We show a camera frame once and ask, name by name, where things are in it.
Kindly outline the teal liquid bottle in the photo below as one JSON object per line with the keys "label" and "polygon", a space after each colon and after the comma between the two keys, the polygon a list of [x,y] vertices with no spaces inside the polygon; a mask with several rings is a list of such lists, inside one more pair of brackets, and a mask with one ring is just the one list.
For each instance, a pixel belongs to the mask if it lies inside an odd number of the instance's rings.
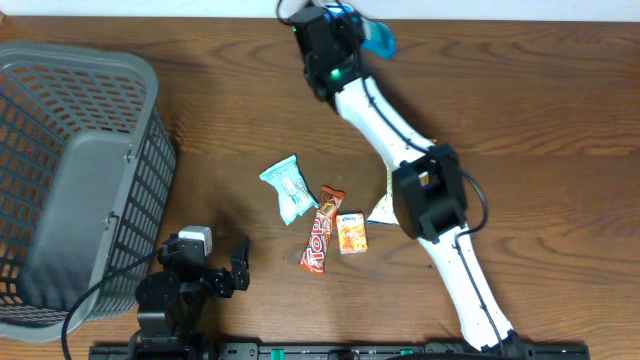
{"label": "teal liquid bottle", "polygon": [[362,15],[348,4],[325,3],[322,8],[326,10],[326,18],[330,22],[341,19],[347,25],[352,23],[355,26],[357,43],[361,49],[383,59],[391,59],[396,54],[396,39],[386,24]]}

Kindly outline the red chocolate bar wrapper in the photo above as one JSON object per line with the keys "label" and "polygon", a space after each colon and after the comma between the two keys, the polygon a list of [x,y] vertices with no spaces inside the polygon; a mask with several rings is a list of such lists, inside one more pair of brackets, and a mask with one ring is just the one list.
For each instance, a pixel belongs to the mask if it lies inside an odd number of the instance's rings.
{"label": "red chocolate bar wrapper", "polygon": [[302,253],[299,266],[304,270],[323,274],[325,261],[338,210],[345,198],[343,191],[321,187],[320,204],[312,224],[310,237]]}

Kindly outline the light teal wipes packet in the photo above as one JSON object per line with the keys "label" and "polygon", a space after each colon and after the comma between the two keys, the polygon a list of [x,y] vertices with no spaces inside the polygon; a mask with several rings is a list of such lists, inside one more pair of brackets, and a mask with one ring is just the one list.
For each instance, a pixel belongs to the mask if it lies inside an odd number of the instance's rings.
{"label": "light teal wipes packet", "polygon": [[300,172],[296,155],[272,165],[259,178],[276,190],[279,212],[286,225],[304,215],[311,207],[319,206]]}

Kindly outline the orange tissue pack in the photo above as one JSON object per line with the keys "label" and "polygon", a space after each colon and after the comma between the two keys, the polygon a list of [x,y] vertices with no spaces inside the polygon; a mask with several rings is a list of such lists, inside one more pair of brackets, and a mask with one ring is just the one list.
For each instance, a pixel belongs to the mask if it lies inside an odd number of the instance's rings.
{"label": "orange tissue pack", "polygon": [[339,214],[336,220],[340,253],[365,253],[368,243],[364,215],[361,212]]}

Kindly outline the large yellow snack bag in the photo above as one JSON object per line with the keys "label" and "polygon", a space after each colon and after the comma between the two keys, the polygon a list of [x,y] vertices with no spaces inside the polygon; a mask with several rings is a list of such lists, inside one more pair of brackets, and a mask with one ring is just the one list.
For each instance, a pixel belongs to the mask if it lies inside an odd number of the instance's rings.
{"label": "large yellow snack bag", "polygon": [[423,153],[412,148],[404,141],[395,139],[391,141],[375,140],[372,147],[378,153],[386,167],[386,193],[374,206],[367,218],[368,223],[383,225],[398,225],[398,219],[393,209],[392,172],[399,167],[402,161],[414,161]]}

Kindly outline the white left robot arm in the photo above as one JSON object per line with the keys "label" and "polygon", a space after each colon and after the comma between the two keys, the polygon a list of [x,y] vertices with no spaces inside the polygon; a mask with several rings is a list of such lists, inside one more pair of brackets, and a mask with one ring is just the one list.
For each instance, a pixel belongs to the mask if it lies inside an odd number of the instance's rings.
{"label": "white left robot arm", "polygon": [[216,346],[196,331],[206,305],[230,298],[250,284],[250,241],[230,256],[231,268],[214,269],[206,262],[205,243],[172,235],[160,248],[161,272],[137,286],[140,330],[128,345],[130,359],[216,359]]}

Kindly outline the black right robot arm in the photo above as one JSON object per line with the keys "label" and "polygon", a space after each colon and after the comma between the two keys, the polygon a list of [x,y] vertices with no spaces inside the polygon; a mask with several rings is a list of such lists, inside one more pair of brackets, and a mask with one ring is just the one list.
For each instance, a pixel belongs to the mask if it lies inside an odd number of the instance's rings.
{"label": "black right robot arm", "polygon": [[396,39],[384,23],[340,1],[309,1],[286,18],[296,36],[304,77],[315,96],[356,128],[391,173],[399,226],[429,254],[459,317],[466,342],[494,357],[516,355],[515,331],[502,313],[475,256],[465,187],[483,208],[488,201],[460,165],[454,149],[416,131],[387,101],[363,60],[369,51],[389,59]]}

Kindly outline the grey plastic lattice basket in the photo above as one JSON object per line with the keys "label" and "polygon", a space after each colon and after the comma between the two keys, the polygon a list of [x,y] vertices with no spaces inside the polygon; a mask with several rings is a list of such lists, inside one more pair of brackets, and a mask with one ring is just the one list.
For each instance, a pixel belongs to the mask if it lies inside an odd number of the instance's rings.
{"label": "grey plastic lattice basket", "polygon": [[1,46],[1,334],[57,340],[119,317],[176,171],[158,80],[125,53]]}

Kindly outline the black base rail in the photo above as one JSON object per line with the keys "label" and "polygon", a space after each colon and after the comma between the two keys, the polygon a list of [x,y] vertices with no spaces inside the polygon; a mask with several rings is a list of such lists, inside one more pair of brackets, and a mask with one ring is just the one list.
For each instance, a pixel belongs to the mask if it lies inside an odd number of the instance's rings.
{"label": "black base rail", "polygon": [[510,334],[502,345],[476,350],[465,343],[430,342],[407,345],[260,345],[251,342],[210,343],[199,339],[181,352],[162,352],[149,343],[131,340],[126,345],[97,345],[90,360],[201,359],[201,360],[421,360],[506,359],[589,360],[585,345],[534,344]]}

